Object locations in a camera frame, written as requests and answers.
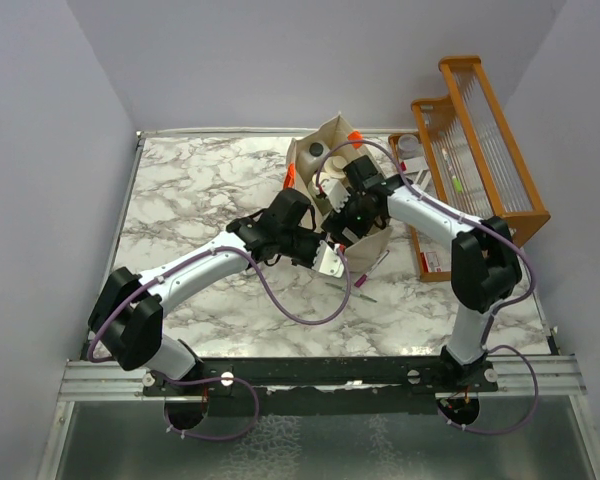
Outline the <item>beige bottle beige cap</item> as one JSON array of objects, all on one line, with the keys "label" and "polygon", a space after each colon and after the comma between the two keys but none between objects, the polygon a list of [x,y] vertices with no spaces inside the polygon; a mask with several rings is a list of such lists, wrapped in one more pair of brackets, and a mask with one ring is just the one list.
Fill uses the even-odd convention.
[{"label": "beige bottle beige cap", "polygon": [[343,179],[346,177],[344,168],[347,166],[348,161],[345,157],[339,155],[333,155],[326,159],[323,172],[330,177]]}]

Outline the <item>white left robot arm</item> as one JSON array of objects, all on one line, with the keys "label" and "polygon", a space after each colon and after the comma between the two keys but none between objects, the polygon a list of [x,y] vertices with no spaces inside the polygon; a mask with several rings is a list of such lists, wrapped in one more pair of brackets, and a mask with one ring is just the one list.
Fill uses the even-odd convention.
[{"label": "white left robot arm", "polygon": [[311,202],[293,189],[280,191],[271,204],[230,222],[204,246],[166,265],[140,274],[113,271],[96,301],[88,324],[94,338],[87,350],[103,345],[125,371],[146,368],[166,376],[175,392],[186,395],[200,385],[193,351],[163,332],[165,317],[214,283],[282,257],[321,273],[341,273],[341,263],[323,233],[305,228],[314,216]]}]

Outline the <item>white square bottle dark cap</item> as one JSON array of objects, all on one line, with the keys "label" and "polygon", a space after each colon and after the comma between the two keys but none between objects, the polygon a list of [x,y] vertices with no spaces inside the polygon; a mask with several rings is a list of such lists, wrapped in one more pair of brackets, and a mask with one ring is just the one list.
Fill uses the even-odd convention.
[{"label": "white square bottle dark cap", "polygon": [[312,142],[302,149],[296,159],[298,173],[304,178],[311,178],[321,165],[329,147],[324,142]]}]

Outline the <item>green bottle white cap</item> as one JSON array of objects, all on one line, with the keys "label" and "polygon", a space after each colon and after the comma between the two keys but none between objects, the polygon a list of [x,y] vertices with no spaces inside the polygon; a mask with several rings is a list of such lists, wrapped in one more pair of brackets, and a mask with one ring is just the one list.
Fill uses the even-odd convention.
[{"label": "green bottle white cap", "polygon": [[324,192],[320,186],[316,184],[317,176],[313,175],[311,180],[307,183],[307,191],[314,202],[322,201],[326,199]]}]

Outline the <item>cream floral canvas bag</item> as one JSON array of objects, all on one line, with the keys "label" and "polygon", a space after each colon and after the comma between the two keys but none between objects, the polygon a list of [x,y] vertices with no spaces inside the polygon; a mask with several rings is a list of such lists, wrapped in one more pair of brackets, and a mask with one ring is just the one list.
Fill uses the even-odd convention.
[{"label": "cream floral canvas bag", "polygon": [[[309,147],[313,143],[318,143],[323,148],[323,154],[326,154],[331,147],[335,147],[339,142],[347,141],[354,132],[354,128],[341,115],[333,117],[323,123],[317,130],[311,131],[300,139],[291,141],[286,153],[286,176],[283,182],[284,188],[293,188],[308,196],[316,210],[316,225],[319,226],[326,219],[329,204],[319,205],[311,194],[308,183],[313,182],[313,175],[317,168],[313,165],[310,172],[306,172],[306,165],[312,164],[312,156],[309,154]],[[345,251],[349,268],[353,272],[362,273],[371,267],[374,262],[387,250],[393,227],[390,223],[383,229],[375,225],[364,237],[360,237]]]}]

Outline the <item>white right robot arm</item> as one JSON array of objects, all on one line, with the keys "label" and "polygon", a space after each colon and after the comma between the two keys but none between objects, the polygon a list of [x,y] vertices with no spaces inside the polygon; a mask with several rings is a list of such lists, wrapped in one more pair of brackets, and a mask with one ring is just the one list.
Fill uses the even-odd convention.
[{"label": "white right robot arm", "polygon": [[343,179],[314,180],[331,211],[322,226],[338,242],[351,244],[388,220],[424,233],[451,256],[451,286],[459,307],[451,339],[443,348],[450,360],[439,367],[441,383],[461,391],[476,376],[497,308],[522,279],[509,226],[500,217],[467,215],[414,186],[402,174],[385,177],[362,156],[343,168]]}]

